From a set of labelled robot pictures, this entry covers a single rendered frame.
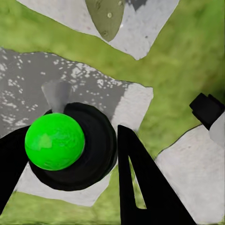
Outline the insectifuge atomizer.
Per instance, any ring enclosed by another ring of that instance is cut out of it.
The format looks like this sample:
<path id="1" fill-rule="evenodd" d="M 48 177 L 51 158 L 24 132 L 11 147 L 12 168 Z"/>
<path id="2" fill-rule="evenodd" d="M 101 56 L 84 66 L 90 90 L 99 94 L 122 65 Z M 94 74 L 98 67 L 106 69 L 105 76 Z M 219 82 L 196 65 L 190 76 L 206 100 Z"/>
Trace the insectifuge atomizer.
<path id="1" fill-rule="evenodd" d="M 25 137 L 31 170 L 52 189 L 84 190 L 117 165 L 117 133 L 96 107 L 68 103 L 71 83 L 48 81 L 41 88 L 50 110 L 32 123 Z"/>

